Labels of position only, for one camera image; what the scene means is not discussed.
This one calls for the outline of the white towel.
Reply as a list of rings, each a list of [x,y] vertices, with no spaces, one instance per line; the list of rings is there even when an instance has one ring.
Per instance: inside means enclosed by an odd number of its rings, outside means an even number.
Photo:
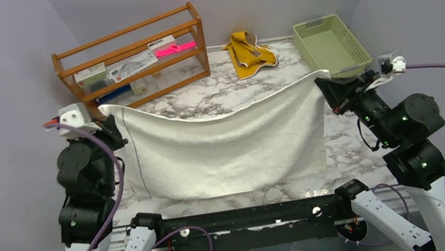
[[[127,145],[124,186],[142,198],[197,200],[255,191],[327,167],[325,98],[312,72],[233,113],[197,120],[103,105]]]

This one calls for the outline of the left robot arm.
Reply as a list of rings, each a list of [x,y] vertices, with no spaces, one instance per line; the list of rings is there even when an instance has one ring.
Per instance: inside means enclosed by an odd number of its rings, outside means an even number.
[[[57,157],[57,181],[66,198],[59,213],[61,242],[65,251],[109,251],[112,219],[124,184],[122,159],[114,152],[127,145],[113,115],[92,121],[94,131],[69,125],[76,139]],[[137,213],[128,230],[124,251],[151,251],[165,240],[162,216]]]

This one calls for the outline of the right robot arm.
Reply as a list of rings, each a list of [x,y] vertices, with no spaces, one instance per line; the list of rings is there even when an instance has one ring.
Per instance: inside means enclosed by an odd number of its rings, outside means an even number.
[[[391,80],[392,74],[370,70],[357,77],[320,77],[315,83],[334,114],[351,111],[388,150],[386,167],[414,200],[426,227],[396,213],[357,179],[336,189],[334,208],[341,217],[361,216],[403,251],[445,251],[445,159],[429,141],[445,121],[425,94],[411,94],[389,107],[377,88]]]

